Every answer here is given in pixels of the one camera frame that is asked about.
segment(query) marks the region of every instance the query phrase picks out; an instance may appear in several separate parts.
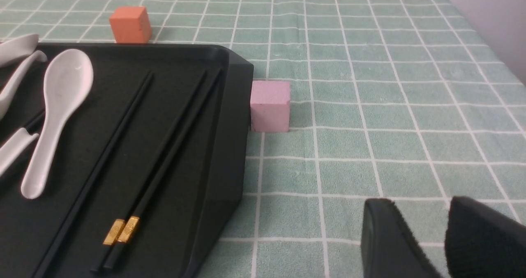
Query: black tray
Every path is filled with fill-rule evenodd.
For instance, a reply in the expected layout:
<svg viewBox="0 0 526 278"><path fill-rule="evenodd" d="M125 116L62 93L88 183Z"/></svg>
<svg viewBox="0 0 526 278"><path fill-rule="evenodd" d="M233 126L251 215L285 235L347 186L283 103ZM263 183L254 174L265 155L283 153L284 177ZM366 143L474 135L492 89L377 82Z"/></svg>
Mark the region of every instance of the black tray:
<svg viewBox="0 0 526 278"><path fill-rule="evenodd" d="M203 109L116 271L104 275L193 276L242 197L253 65L221 46L40 44L37 49L52 59L67 48L90 56L94 85L62 133L43 195L30 201L19 192L27 160L0 179L0 277L93 277L90 267L105 235L133 199L139 175L193 82L203 71L219 71L209 80L216 85L201 96ZM0 141L44 107L47 64L36 65L22 81L0 121ZM13 69L0 69L0 82ZM51 255L63 220L148 70L154 71L154 82L58 253Z"/></svg>

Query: green checkered tablecloth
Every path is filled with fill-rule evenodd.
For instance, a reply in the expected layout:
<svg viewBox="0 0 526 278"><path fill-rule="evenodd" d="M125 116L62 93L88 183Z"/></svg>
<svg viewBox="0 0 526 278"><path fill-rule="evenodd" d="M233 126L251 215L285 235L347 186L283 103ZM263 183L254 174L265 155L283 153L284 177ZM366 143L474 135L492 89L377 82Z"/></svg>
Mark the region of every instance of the green checkered tablecloth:
<svg viewBox="0 0 526 278"><path fill-rule="evenodd" d="M448 0L0 0L0 39L220 44L291 83L291 131L250 133L244 199L199 277L362 276L363 201L396 201L445 276L449 198L526 222L526 89Z"/></svg>

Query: black chopsticks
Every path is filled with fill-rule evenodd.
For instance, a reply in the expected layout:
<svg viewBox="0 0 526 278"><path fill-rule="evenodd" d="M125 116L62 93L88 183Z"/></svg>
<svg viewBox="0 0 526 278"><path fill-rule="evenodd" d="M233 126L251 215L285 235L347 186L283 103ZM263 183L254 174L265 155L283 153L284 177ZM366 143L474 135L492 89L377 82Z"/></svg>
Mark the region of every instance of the black chopsticks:
<svg viewBox="0 0 526 278"><path fill-rule="evenodd" d="M122 134L126 130L128 123L130 122L133 114L139 107L139 104L142 102L143 97L145 96L146 91L148 90L153 80L154 80L154 73L149 71L146 74L146 76L144 76L143 81L141 85L139 86L139 88L137 89L137 91L135 91L135 95L133 96L132 100L126 106L126 111L124 112L124 115L122 115L120 122L117 124L117 127L113 131L113 134L111 135L111 138L109 139L107 145L104 147L104 150L99 156L97 163L92 169L88 179L84 183L84 186L81 188L81 192L77 196L77 199L73 203L72 208L70 209L65 220L60 226L60 230L55 235L55 238L53 239L51 246L47 250L45 257L42 259L41 263L38 265L37 271L35 272L33 276L34 278L40 278L45 275L47 268L49 267L55 254L58 252L58 249L60 248L62 241L66 237L66 234L68 233L69 228L71 227L75 218L77 217L77 214L79 210L81 209L84 201L86 200L87 195L89 194L93 185L99 178L100 172L106 165L108 158L111 156L111 153L115 149L115 146L117 145L118 141L122 137Z"/></svg>
<svg viewBox="0 0 526 278"><path fill-rule="evenodd" d="M193 89L190 98L184 105L182 112L171 125L167 137L164 139L160 150L154 157L155 160L153 164L148 169L148 174L145 176L141 191L135 196L135 201L133 201L130 207L127 207L124 214L120 215L120 218L115 220L115 223L111 227L107 239L105 239L103 243L101 255L98 256L95 266L91 269L93 272L99 272L101 267L105 270L112 270L114 268L126 244L129 243L133 233L137 230L141 216L149 206L169 166L173 163L173 159L176 157L182 142L184 142L186 134L188 134L197 115L201 111L208 93L215 85L216 76L212 77L214 77L212 82L208 82L206 87L202 89L205 94L197 100L195 95L197 95L200 87L204 86L203 83L205 79L207 79L206 73L203 74Z"/></svg>

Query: orange foam cube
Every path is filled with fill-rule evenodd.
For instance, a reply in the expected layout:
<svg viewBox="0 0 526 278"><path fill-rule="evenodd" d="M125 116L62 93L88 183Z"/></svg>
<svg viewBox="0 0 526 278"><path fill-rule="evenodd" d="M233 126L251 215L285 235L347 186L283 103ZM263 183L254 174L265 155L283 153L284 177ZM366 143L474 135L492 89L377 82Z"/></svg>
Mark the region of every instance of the orange foam cube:
<svg viewBox="0 0 526 278"><path fill-rule="evenodd" d="M144 6L123 6L109 18L113 37L117 43L147 43L152 36L152 26Z"/></svg>

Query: cube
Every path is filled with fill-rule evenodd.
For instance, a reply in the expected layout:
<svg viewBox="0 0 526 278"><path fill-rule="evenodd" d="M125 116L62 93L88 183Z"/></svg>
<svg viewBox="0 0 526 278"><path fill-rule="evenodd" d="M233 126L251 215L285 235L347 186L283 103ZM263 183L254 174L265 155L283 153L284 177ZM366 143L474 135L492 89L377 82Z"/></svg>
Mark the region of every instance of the cube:
<svg viewBox="0 0 526 278"><path fill-rule="evenodd" d="M117 43L143 44L152 37L152 26L144 6L123 6L109 18L113 37Z"/></svg>
<svg viewBox="0 0 526 278"><path fill-rule="evenodd" d="M288 132L291 84L284 81L252 82L250 114L252 131Z"/></svg>

